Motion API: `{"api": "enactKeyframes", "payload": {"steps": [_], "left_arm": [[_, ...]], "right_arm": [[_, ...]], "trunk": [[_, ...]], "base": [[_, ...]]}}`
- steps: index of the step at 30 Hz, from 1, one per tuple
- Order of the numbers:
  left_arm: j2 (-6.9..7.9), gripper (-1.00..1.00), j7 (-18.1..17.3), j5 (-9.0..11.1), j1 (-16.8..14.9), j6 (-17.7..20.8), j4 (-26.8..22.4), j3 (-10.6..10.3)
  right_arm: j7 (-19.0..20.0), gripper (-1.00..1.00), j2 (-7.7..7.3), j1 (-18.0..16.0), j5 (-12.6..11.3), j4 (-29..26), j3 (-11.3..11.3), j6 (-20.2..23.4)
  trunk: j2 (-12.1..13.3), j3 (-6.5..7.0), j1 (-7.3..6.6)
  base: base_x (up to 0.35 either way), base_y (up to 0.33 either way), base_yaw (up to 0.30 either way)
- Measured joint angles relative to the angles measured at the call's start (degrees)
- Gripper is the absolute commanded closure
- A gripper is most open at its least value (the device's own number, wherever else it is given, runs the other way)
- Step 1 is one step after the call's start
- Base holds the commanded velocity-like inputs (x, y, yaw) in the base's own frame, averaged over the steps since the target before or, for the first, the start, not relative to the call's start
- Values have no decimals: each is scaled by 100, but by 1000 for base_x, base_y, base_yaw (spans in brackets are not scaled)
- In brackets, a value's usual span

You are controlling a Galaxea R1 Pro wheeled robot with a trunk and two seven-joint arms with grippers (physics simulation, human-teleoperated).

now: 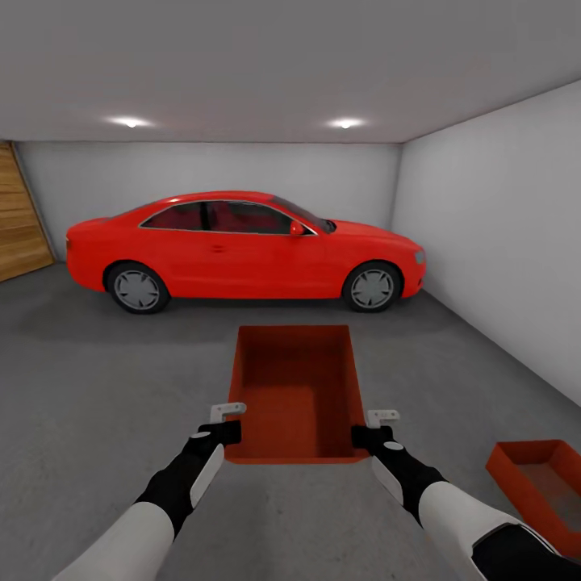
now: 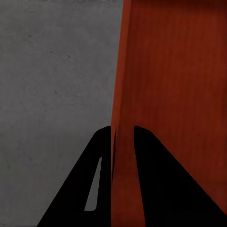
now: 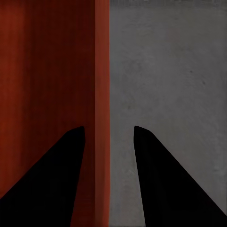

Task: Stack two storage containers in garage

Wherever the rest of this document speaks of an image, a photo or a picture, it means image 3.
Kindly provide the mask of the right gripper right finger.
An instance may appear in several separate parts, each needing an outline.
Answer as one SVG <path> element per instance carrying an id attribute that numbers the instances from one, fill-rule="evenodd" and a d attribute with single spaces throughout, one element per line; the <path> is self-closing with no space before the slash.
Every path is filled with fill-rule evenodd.
<path id="1" fill-rule="evenodd" d="M 134 127 L 146 227 L 227 227 L 227 216 L 149 130 Z"/>

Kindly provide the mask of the storage box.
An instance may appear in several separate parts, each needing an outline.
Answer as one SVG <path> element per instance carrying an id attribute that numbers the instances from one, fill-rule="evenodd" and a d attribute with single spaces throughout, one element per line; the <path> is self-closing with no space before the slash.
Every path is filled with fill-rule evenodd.
<path id="1" fill-rule="evenodd" d="M 108 227 L 109 0 L 0 0 L 0 199 L 80 126 L 70 227 Z"/>

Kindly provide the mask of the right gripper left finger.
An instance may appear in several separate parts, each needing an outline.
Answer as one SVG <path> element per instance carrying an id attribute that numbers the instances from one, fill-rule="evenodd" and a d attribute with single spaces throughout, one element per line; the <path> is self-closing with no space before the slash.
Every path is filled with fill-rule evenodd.
<path id="1" fill-rule="evenodd" d="M 85 143 L 66 132 L 0 199 L 0 227 L 70 227 Z"/>

